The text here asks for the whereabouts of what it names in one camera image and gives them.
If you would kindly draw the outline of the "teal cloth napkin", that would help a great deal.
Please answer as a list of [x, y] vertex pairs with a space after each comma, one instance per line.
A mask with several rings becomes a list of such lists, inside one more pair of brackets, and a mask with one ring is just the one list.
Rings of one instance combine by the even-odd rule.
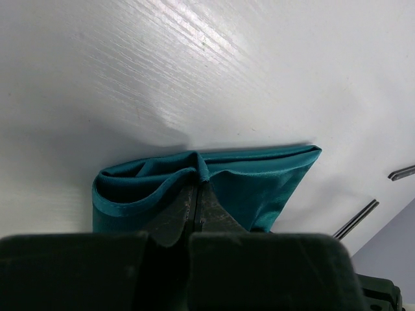
[[315, 145], [187, 151], [105, 168], [92, 184], [93, 232], [140, 230], [192, 183], [212, 184], [219, 203], [246, 230], [269, 232], [321, 152]]

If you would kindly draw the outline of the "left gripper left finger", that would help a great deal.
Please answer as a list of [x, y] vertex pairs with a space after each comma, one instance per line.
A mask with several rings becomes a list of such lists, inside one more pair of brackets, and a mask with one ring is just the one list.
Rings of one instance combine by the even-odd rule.
[[188, 229], [193, 230], [195, 186], [186, 185], [173, 202], [148, 224], [147, 232], [161, 247], [171, 248], [186, 241]]

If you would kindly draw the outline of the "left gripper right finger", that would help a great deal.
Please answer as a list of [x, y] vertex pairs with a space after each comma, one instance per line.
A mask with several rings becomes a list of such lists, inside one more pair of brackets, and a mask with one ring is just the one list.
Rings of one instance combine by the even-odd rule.
[[210, 183], [198, 188], [193, 231], [204, 233], [247, 233], [248, 231], [219, 203]]

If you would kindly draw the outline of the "metal fork black handle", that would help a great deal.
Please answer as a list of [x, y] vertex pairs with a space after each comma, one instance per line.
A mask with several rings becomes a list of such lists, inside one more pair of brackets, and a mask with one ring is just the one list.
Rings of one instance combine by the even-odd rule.
[[352, 217], [347, 223], [345, 223], [333, 237], [337, 240], [342, 240], [347, 236], [355, 227], [357, 227], [378, 205], [377, 200], [372, 200], [361, 211], [359, 211], [354, 217]]

